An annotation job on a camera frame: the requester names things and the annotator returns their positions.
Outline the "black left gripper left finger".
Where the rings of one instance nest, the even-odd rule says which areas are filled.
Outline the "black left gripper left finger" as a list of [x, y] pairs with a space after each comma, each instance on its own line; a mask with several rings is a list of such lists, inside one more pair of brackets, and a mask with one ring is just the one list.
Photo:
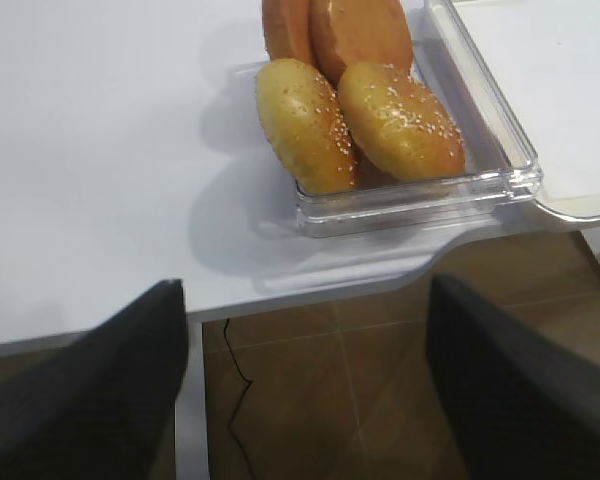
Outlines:
[[0, 383], [0, 479], [147, 479], [187, 368], [181, 281], [163, 280]]

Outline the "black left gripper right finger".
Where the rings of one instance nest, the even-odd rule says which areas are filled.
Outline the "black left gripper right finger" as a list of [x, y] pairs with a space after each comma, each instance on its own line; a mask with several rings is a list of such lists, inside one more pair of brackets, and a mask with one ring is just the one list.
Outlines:
[[426, 360], [473, 479], [600, 479], [600, 366], [450, 275], [431, 282]]

